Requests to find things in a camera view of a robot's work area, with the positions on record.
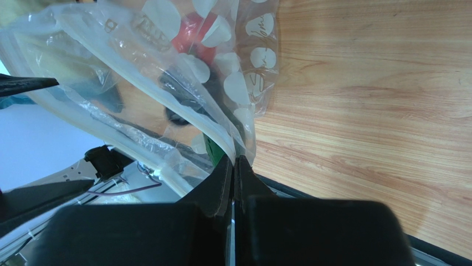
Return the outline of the peach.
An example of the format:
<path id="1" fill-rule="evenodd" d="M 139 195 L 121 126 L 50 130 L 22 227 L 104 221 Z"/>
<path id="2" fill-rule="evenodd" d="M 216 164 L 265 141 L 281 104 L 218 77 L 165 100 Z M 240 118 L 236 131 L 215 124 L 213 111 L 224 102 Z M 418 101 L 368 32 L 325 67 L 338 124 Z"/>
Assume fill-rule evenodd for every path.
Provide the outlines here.
<path id="1" fill-rule="evenodd" d="M 186 18 L 181 20 L 177 36 L 171 41 L 173 47 L 179 53 L 194 55 L 211 65 L 216 55 L 216 48 L 206 47 L 202 42 L 216 18 L 214 13 L 210 13 L 205 19 L 196 12 L 188 13 Z"/>

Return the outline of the clear polka dot zip bag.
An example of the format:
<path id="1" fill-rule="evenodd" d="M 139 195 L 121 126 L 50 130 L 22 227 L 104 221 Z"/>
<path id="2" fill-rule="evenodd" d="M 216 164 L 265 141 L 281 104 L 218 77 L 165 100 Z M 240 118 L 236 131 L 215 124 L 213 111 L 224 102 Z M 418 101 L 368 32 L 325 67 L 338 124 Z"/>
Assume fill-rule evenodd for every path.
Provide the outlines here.
<path id="1" fill-rule="evenodd" d="M 178 195 L 214 169 L 203 135 L 234 161 L 256 156 L 254 120 L 278 74 L 278 1 L 2 1 L 1 62 L 13 76 L 59 85 L 21 93 L 131 156 Z M 179 53 L 171 41 L 196 12 L 217 18 L 203 38 L 211 65 Z M 213 68 L 221 109 L 203 87 Z M 215 119 L 180 104 L 159 77 L 176 75 Z M 169 108 L 189 122 L 170 123 Z"/>

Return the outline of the green cucumber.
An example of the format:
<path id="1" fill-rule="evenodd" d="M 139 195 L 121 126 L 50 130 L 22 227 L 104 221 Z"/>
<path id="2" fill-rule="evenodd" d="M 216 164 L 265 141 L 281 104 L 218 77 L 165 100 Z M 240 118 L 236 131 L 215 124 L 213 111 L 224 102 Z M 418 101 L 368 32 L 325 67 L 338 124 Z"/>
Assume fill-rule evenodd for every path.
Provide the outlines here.
<path id="1" fill-rule="evenodd" d="M 226 153 L 209 136 L 203 135 L 203 139 L 209 159 L 213 166 L 216 166 L 220 162 L 221 158 L 226 155 Z"/>

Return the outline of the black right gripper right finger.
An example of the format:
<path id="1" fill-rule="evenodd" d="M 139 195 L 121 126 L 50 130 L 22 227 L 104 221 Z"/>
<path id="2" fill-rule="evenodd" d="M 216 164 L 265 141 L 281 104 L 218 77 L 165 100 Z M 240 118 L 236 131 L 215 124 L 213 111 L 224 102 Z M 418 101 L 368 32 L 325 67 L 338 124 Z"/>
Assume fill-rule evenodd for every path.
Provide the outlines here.
<path id="1" fill-rule="evenodd" d="M 277 196 L 245 157 L 234 168 L 237 265 L 413 265 L 393 211 L 375 201 Z"/>

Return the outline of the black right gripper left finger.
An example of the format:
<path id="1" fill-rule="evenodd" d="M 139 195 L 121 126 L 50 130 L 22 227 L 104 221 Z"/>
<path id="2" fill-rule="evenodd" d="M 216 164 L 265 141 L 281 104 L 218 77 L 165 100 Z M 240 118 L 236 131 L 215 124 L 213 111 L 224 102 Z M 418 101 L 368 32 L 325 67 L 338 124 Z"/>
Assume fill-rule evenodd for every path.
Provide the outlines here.
<path id="1" fill-rule="evenodd" d="M 74 205 L 52 216 L 29 265 L 230 265 L 229 183 L 223 156 L 175 203 Z"/>

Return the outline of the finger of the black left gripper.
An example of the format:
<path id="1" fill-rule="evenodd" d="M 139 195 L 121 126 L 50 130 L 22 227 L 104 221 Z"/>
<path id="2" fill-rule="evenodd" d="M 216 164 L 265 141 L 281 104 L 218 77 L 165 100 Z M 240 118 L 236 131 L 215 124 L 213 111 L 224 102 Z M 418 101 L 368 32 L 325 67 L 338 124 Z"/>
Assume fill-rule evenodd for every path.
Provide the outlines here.
<path id="1" fill-rule="evenodd" d="M 7 97 L 59 85 L 55 78 L 17 77 L 1 74 L 1 97 Z"/>

